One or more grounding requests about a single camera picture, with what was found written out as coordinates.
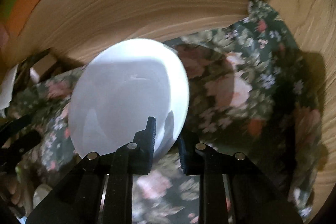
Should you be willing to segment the left hand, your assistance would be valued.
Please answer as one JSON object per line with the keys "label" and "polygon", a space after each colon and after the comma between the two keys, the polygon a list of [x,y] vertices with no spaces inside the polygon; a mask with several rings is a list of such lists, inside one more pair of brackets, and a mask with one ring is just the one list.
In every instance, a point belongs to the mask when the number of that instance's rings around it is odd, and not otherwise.
{"label": "left hand", "polygon": [[9,191],[10,201],[18,207],[23,207],[26,203],[27,191],[16,176],[10,175],[4,178],[5,188]]}

